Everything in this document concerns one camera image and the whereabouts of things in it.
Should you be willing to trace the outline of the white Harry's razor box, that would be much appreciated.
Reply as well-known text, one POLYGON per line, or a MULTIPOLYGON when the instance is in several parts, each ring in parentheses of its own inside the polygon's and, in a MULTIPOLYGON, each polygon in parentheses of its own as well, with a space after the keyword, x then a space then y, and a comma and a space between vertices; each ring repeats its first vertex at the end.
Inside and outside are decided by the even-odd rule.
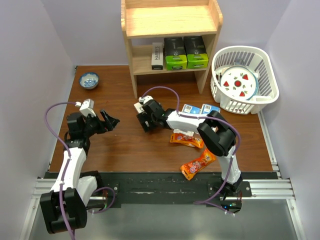
POLYGON ((164 45, 162 42, 152 43, 151 69, 162 70, 164 68, 164 45))

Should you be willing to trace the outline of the black green razor box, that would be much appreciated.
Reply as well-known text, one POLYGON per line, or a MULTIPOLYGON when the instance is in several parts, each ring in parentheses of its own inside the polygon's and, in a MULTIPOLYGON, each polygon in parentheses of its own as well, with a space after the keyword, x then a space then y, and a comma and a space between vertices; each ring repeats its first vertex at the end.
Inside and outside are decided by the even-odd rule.
POLYGON ((205 69, 208 66, 209 58, 202 36, 185 36, 183 38, 187 69, 205 69))
POLYGON ((164 38, 164 60, 168 71, 185 70, 187 68, 187 55, 182 37, 164 38))

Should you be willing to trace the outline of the silver Harry's razor box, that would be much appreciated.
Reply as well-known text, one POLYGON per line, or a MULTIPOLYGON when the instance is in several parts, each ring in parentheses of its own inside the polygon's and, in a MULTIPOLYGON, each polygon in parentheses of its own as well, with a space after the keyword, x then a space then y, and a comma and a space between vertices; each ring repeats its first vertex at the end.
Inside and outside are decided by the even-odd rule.
POLYGON ((138 114, 141 114, 144 112, 143 104, 141 104, 140 102, 135 103, 133 106, 138 114))

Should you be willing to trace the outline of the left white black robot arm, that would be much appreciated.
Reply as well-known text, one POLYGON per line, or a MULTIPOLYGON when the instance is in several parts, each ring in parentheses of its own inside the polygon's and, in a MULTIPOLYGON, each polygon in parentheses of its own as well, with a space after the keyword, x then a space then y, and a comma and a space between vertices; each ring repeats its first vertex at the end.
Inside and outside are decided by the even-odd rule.
POLYGON ((50 191, 40 197, 45 226, 50 234, 68 232, 75 239, 75 230, 87 224, 87 206, 91 196, 99 196, 104 184, 98 171, 82 173, 88 157, 90 137, 113 131, 120 122, 105 110, 100 119, 93 111, 73 112, 66 118, 63 162, 50 191))

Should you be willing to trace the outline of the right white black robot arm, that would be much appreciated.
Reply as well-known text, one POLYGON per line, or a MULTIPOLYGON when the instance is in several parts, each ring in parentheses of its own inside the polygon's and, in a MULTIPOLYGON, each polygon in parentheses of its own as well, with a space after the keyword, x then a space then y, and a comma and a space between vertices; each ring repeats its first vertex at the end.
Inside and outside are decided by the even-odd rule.
POLYGON ((208 114, 191 114, 173 108, 164 109, 153 98, 142 98, 134 105, 137 119, 145 132, 155 128, 184 130, 199 134, 206 148, 217 157, 221 168, 222 186, 219 190, 233 197, 240 190, 242 174, 236 151, 240 145, 239 132, 215 110, 208 114))

